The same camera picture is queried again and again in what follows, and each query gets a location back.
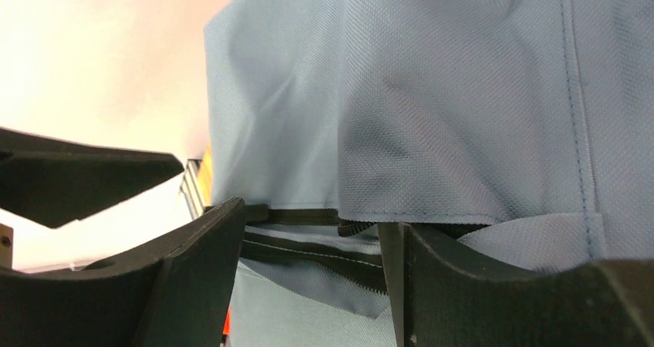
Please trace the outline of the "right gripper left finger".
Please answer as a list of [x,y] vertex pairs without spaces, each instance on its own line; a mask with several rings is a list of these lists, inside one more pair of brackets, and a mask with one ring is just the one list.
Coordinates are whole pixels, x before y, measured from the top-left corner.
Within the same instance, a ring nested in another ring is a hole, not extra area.
[[244,236],[231,198],[78,271],[1,272],[3,346],[218,346]]

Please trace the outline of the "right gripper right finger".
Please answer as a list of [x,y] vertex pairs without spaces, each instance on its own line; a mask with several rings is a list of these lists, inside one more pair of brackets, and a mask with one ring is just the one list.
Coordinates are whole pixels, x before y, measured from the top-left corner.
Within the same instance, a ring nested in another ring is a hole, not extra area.
[[593,261],[540,275],[433,225],[379,226],[399,346],[651,346],[653,263]]

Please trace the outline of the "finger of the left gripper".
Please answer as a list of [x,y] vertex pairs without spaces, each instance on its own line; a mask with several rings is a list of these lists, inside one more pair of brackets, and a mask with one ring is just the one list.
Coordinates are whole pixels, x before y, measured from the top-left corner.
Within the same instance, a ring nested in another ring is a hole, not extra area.
[[48,228],[103,211],[183,170],[168,153],[1,131],[1,207]]

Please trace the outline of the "blue grey backpack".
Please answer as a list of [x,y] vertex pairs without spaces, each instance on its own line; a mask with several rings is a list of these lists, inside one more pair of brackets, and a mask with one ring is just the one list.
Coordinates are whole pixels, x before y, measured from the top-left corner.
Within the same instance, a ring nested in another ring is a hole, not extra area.
[[229,345],[399,346],[383,223],[653,263],[653,0],[232,0],[204,34]]

